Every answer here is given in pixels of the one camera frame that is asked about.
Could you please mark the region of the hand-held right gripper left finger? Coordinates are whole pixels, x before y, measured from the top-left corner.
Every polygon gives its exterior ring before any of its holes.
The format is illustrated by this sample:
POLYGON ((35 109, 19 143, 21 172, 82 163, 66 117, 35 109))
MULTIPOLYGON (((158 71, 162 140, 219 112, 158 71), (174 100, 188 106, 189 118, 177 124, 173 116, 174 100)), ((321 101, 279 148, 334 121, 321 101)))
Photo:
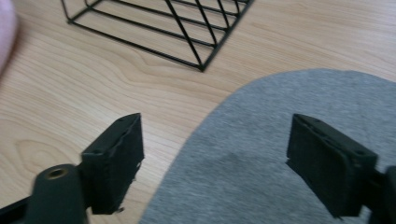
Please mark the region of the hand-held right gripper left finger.
POLYGON ((144 159, 141 114, 115 120, 82 152, 81 158, 86 206, 95 215, 115 213, 144 159))

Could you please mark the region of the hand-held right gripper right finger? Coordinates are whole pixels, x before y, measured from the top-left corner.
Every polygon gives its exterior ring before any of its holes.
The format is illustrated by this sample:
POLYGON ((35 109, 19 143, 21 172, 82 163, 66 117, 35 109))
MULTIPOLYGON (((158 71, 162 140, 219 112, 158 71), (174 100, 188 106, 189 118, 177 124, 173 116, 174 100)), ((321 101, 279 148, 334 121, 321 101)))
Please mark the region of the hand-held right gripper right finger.
POLYGON ((356 217, 377 154, 320 119, 292 116, 287 165, 333 217, 356 217))

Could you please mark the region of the grey knit hat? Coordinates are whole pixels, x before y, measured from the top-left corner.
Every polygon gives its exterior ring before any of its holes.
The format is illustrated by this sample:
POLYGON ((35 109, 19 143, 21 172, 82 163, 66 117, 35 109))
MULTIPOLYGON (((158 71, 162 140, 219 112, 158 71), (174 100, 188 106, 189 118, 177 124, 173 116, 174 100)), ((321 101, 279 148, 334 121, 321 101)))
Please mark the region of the grey knit hat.
POLYGON ((291 118, 320 119, 396 164, 396 82, 309 69, 233 93, 180 150, 139 224, 365 224, 333 218, 286 164, 291 118))

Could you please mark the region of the black wire rack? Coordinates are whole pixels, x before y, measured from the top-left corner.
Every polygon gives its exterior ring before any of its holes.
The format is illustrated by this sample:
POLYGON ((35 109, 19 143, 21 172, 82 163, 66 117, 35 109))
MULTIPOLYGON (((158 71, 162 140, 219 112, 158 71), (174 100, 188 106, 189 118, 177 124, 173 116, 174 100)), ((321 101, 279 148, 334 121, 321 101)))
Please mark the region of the black wire rack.
POLYGON ((60 2, 71 25, 203 72, 254 0, 60 2))

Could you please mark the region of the pink knit hat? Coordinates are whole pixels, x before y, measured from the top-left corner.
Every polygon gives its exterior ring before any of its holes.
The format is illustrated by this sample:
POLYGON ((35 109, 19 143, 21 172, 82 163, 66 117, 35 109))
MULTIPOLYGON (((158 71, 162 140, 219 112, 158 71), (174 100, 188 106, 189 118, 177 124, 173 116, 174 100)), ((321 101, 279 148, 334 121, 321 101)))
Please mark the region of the pink knit hat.
POLYGON ((17 30, 18 19, 12 0, 0 0, 0 75, 7 66, 17 30))

